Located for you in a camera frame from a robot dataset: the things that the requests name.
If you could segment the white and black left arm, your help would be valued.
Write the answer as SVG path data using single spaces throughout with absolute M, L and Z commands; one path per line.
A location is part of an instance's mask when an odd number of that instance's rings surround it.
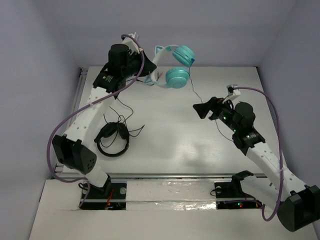
M 127 79 L 144 77 L 155 68 L 137 44 L 112 45 L 108 62 L 94 80 L 86 105 L 76 111 L 74 122 L 62 135 L 53 134 L 49 141 L 58 162 L 82 174 L 100 197 L 111 193 L 111 180 L 90 149 L 98 134 L 98 124 L 119 93 L 128 87 Z

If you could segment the teal cat ear headphones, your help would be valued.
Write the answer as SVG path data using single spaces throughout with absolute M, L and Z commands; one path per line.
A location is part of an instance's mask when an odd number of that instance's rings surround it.
M 165 83 L 158 82 L 158 65 L 162 57 L 167 53 L 183 65 L 183 67 L 173 67 L 165 73 Z M 189 69 L 195 62 L 195 53 L 186 45 L 171 44 L 167 46 L 156 45 L 154 49 L 154 58 L 151 61 L 155 65 L 155 70 L 152 71 L 144 80 L 145 84 L 154 84 L 164 89 L 180 89 L 183 88 L 189 78 Z

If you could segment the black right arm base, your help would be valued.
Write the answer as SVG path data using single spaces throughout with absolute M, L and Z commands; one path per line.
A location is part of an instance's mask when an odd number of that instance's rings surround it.
M 241 181 L 253 173 L 244 170 L 231 177 L 231 181 L 215 182 L 210 195 L 215 197 L 218 210 L 260 209 L 262 203 L 253 196 L 244 193 Z

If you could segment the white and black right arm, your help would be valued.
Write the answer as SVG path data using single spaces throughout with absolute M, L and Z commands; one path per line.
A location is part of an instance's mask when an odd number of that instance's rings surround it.
M 192 107 L 201 119 L 220 120 L 231 129 L 236 148 L 269 179 L 269 183 L 264 184 L 247 170 L 233 175 L 230 189 L 235 196 L 253 197 L 265 207 L 273 209 L 273 213 L 265 220 L 268 222 L 277 216 L 290 232 L 319 220 L 319 187 L 309 186 L 300 180 L 272 152 L 254 127 L 256 115 L 249 103 L 239 102 L 233 106 L 228 100 L 212 97 L 209 101 Z

